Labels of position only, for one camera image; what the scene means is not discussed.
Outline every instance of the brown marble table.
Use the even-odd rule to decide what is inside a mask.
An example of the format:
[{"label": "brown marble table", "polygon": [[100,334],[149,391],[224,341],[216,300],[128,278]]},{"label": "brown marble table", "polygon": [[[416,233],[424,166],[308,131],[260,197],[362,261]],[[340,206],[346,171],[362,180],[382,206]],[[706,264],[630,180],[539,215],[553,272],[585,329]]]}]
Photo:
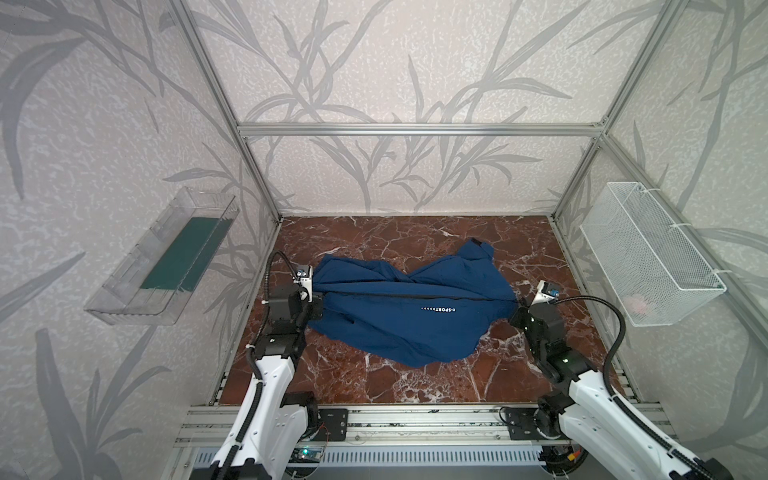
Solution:
[{"label": "brown marble table", "polygon": [[[578,289],[546,217],[294,217],[284,221],[276,248],[296,263],[317,265],[323,255],[388,260],[410,272],[454,254],[470,237],[495,248],[494,263],[518,295],[532,298],[539,280]],[[276,261],[273,278],[287,279]],[[568,342],[601,365],[605,348],[581,302],[561,314]],[[222,392],[222,404],[242,402],[250,381],[243,347],[258,330],[259,302],[251,312],[238,355]],[[290,391],[313,390],[321,404],[400,402],[535,402],[549,392],[522,333],[497,320],[468,358],[413,369],[307,330],[308,346]]]}]

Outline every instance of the blue garment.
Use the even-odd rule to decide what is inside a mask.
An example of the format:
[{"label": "blue garment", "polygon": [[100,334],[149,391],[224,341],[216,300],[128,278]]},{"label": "blue garment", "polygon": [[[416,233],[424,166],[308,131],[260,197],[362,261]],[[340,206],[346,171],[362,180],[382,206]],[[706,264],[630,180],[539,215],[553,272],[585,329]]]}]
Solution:
[{"label": "blue garment", "polygon": [[412,367],[463,359],[517,306],[492,259],[493,247],[474,239],[409,275],[382,260],[325,255],[313,278],[323,318],[310,326]]}]

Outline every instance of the white wire mesh basket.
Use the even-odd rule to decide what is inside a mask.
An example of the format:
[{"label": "white wire mesh basket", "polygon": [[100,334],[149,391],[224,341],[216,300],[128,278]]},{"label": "white wire mesh basket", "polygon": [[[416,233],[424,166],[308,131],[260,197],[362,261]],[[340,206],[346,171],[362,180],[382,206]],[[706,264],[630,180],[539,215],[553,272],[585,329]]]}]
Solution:
[{"label": "white wire mesh basket", "polygon": [[726,290],[638,182],[608,183],[581,231],[635,326],[672,325]]}]

